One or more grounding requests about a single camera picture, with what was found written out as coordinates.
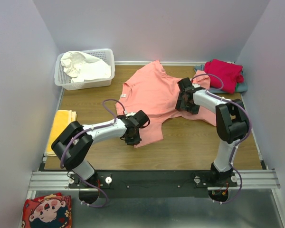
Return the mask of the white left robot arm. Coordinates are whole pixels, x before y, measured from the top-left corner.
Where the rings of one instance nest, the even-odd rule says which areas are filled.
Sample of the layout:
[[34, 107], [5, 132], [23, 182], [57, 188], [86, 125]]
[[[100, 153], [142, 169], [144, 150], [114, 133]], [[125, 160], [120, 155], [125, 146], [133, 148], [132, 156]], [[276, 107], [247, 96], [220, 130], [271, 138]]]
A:
[[80, 183], [90, 188], [96, 181], [96, 171], [86, 160], [90, 147], [111, 138], [119, 138], [127, 145], [138, 145], [142, 141], [139, 130], [150, 123], [142, 110], [115, 116], [99, 124], [81, 125], [73, 121], [53, 141], [51, 149], [60, 160], [60, 168], [73, 171], [79, 176]]

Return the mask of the pink t shirt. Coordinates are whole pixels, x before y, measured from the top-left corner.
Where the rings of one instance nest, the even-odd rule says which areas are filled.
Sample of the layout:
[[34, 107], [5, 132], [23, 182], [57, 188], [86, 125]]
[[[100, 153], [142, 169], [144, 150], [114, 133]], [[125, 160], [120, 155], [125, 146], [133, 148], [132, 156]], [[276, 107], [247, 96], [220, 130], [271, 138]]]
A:
[[141, 142], [136, 148], [162, 140], [162, 124], [171, 118], [203, 120], [216, 125], [215, 114], [204, 107], [199, 109], [198, 114], [176, 110], [180, 92], [178, 81], [179, 78], [169, 76], [156, 60], [137, 70], [123, 83], [120, 102], [115, 105], [118, 115], [121, 115], [123, 110], [129, 113], [143, 110], [151, 121], [146, 128], [139, 130]]

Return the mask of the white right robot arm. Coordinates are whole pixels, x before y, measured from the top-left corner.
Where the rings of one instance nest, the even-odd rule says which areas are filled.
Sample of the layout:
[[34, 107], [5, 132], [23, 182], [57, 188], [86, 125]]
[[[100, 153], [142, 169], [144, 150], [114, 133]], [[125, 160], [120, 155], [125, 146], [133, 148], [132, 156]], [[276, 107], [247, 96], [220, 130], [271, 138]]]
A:
[[240, 99], [229, 100], [209, 92], [189, 78], [178, 82], [179, 96], [175, 108], [198, 114], [206, 108], [215, 114], [217, 134], [220, 138], [217, 156], [208, 171], [195, 175], [206, 184], [220, 186], [232, 176], [233, 160], [238, 146], [251, 133], [251, 122]]

